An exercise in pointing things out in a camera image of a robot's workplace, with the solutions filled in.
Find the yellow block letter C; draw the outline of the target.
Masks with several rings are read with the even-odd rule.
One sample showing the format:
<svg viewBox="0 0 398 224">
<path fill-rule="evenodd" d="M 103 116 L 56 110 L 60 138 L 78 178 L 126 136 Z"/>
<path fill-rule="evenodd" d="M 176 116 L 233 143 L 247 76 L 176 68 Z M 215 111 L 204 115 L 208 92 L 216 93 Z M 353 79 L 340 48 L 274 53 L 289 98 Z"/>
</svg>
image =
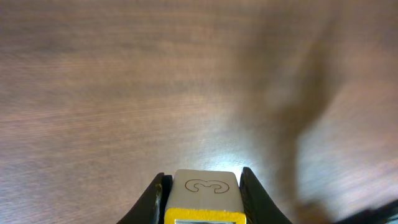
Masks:
<svg viewBox="0 0 398 224">
<path fill-rule="evenodd" d="M 232 172 L 179 169 L 165 207 L 165 224 L 246 224 L 238 181 Z"/>
</svg>

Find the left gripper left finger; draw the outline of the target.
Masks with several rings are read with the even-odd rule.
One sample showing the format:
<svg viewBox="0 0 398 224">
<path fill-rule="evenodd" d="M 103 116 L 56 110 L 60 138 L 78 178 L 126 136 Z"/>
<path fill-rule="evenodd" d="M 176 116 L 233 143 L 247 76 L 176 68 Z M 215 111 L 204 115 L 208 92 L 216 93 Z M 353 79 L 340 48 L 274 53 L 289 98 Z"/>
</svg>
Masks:
<svg viewBox="0 0 398 224">
<path fill-rule="evenodd" d="M 173 177 L 158 173 L 118 224 L 164 224 L 165 207 Z"/>
</svg>

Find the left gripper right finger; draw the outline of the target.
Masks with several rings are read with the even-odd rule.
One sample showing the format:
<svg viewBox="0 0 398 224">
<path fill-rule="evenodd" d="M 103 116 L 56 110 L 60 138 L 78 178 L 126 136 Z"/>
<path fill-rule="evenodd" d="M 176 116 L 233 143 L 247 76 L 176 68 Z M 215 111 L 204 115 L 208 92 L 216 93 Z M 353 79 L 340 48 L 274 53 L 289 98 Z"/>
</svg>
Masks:
<svg viewBox="0 0 398 224">
<path fill-rule="evenodd" d="M 249 167 L 243 167 L 239 189 L 243 200 L 247 223 L 292 224 L 273 202 Z"/>
</svg>

